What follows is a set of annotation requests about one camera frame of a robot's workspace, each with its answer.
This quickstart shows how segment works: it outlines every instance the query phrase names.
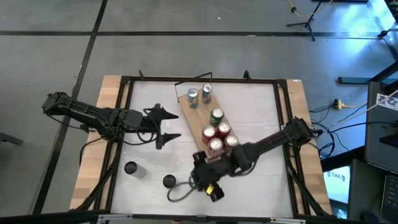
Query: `wooden tray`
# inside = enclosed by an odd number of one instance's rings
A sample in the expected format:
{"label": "wooden tray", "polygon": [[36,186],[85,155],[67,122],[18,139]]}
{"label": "wooden tray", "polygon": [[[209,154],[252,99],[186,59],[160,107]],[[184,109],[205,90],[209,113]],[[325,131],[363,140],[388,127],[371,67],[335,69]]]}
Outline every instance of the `wooden tray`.
{"label": "wooden tray", "polygon": [[[217,97],[215,96],[214,92],[211,93],[211,102],[209,104],[202,103],[201,97],[202,90],[198,90],[199,94],[199,105],[196,109],[192,109],[189,107],[189,101],[187,95],[180,96],[178,98],[180,102],[180,106],[182,111],[185,115],[185,118],[188,121],[188,124],[191,128],[193,137],[197,142],[197,146],[199,151],[205,151],[208,160],[216,159],[223,151],[221,150],[219,153],[214,154],[210,153],[208,145],[203,143],[201,140],[201,131],[205,126],[210,125],[210,113],[214,108],[221,108],[220,104],[218,103]],[[223,121],[229,123],[225,111],[224,111],[224,118]],[[234,134],[234,131],[231,126],[231,134]]]}

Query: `green soda can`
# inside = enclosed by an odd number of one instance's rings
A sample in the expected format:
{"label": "green soda can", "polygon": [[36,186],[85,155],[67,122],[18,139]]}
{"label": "green soda can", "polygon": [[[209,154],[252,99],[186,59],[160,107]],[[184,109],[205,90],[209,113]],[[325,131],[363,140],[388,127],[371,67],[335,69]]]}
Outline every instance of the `green soda can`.
{"label": "green soda can", "polygon": [[217,127],[224,118],[224,111],[221,108],[214,108],[210,112],[210,125]]}

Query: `floor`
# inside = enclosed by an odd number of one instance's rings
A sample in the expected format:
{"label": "floor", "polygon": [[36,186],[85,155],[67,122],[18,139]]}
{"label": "floor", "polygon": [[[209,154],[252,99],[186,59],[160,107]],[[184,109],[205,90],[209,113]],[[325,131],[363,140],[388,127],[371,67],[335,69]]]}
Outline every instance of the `floor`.
{"label": "floor", "polygon": [[[329,105],[335,98],[358,105],[366,101],[366,86],[339,85],[337,77],[374,76],[394,61],[398,39],[397,34],[376,37],[381,26],[394,25],[382,0],[330,4],[312,22],[315,42],[304,36],[305,29],[286,27],[306,18],[291,13],[285,0],[1,2],[0,131],[24,143],[0,144],[0,216],[32,211],[53,146],[60,143],[43,212],[68,210],[87,134],[68,129],[64,135],[58,123],[42,114],[47,93],[65,91],[95,104],[104,75],[138,75],[141,69],[147,76],[192,77],[212,71],[216,77],[238,78],[249,70],[253,78],[303,80],[309,108]],[[311,0],[293,3],[302,14],[317,5]],[[331,126],[352,112],[330,111],[322,124]],[[312,114],[315,120],[323,116]],[[364,120],[360,116],[347,124]],[[55,141],[58,135],[63,142]],[[339,135],[347,148],[356,148],[364,143],[364,126]],[[322,136],[318,146],[328,142]],[[337,144],[333,155],[344,151]]]}

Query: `red soda can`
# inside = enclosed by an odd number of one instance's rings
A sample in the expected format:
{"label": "red soda can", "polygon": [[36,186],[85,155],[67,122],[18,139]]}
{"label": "red soda can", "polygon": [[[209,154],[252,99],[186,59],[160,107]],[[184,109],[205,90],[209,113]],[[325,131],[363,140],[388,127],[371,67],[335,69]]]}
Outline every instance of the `red soda can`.
{"label": "red soda can", "polygon": [[239,139],[234,134],[229,134],[225,137],[224,149],[229,152],[233,147],[239,144]]}
{"label": "red soda can", "polygon": [[212,140],[209,141],[208,147],[210,153],[216,154],[221,152],[221,150],[223,149],[223,142],[218,138],[213,138]]}
{"label": "red soda can", "polygon": [[208,144],[210,140],[216,137],[216,129],[213,126],[206,126],[201,131],[201,140]]}
{"label": "red soda can", "polygon": [[217,126],[217,137],[224,141],[225,137],[231,132],[231,126],[227,122],[221,122]]}

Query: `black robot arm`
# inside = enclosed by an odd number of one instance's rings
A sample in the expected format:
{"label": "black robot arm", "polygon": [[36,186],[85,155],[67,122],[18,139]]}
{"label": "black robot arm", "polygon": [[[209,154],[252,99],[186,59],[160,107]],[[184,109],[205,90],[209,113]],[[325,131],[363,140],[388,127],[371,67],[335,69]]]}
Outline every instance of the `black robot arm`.
{"label": "black robot arm", "polygon": [[[313,137],[313,133],[303,119],[294,118],[285,125],[285,128],[272,134],[258,142],[247,142],[232,148],[229,154],[223,154],[221,158],[214,162],[206,162],[206,154],[195,153],[194,168],[191,178],[196,189],[204,190],[213,202],[224,197],[224,192],[217,184],[223,176],[231,177],[249,174],[256,166],[256,162],[261,154],[285,143],[293,146],[302,146],[308,143]],[[322,210],[319,204],[311,196],[310,192],[299,181],[298,175],[293,168],[290,160],[287,162],[287,171],[303,192],[306,199],[312,204],[317,215],[328,215]]]}
{"label": "black robot arm", "polygon": [[181,136],[181,134],[161,134],[162,120],[176,119],[178,116],[167,112],[160,107],[160,104],[144,109],[147,116],[143,116],[136,110],[97,108],[73,100],[66,93],[56,92],[48,95],[42,108],[50,117],[65,115],[83,123],[81,128],[87,132],[89,128],[94,128],[102,138],[111,142],[123,141],[122,133],[137,133],[139,137],[139,133],[151,133],[152,137],[156,134],[156,138],[151,137],[150,141],[156,140],[156,149],[161,149],[169,140]]}

